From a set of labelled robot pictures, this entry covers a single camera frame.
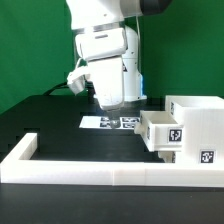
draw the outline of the white border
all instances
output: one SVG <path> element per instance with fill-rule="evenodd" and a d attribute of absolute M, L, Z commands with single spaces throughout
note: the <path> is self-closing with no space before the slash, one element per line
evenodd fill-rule
<path fill-rule="evenodd" d="M 29 160 L 36 149 L 37 134 L 26 134 L 1 163 L 1 183 L 224 187 L 223 166 Z"/>

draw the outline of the paper sheet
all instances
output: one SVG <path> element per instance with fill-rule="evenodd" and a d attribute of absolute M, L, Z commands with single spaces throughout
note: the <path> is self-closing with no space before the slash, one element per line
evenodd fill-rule
<path fill-rule="evenodd" d="M 139 122 L 139 117 L 120 117 L 121 127 L 118 129 L 133 130 L 135 124 Z M 101 128 L 111 129 L 108 117 L 83 116 L 80 128 Z"/>

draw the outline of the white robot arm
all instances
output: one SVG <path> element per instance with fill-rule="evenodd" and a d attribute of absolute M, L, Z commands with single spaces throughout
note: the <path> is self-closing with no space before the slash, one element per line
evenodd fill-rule
<path fill-rule="evenodd" d="M 162 12 L 171 0 L 67 0 L 72 15 L 77 52 L 87 62 L 68 76 L 75 93 L 92 81 L 100 107 L 108 112 L 111 127 L 120 126 L 124 103 L 122 54 L 128 49 L 124 18 Z"/>

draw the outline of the black tabletop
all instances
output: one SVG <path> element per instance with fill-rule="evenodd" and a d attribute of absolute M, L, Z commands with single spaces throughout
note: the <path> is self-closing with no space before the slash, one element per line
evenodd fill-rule
<path fill-rule="evenodd" d="M 161 102 L 123 109 L 161 110 Z M 84 115 L 104 116 L 87 97 L 31 96 L 0 115 L 0 159 L 27 132 L 38 133 L 32 159 L 162 162 L 133 130 L 80 129 Z M 224 223 L 218 188 L 0 185 L 0 223 Z"/>

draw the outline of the green backdrop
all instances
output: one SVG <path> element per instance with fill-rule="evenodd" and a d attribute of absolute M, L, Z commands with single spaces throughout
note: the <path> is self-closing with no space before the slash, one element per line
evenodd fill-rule
<path fill-rule="evenodd" d="M 66 80 L 70 21 L 65 0 L 0 0 L 0 113 Z M 223 0 L 173 0 L 140 29 L 145 94 L 224 96 Z"/>

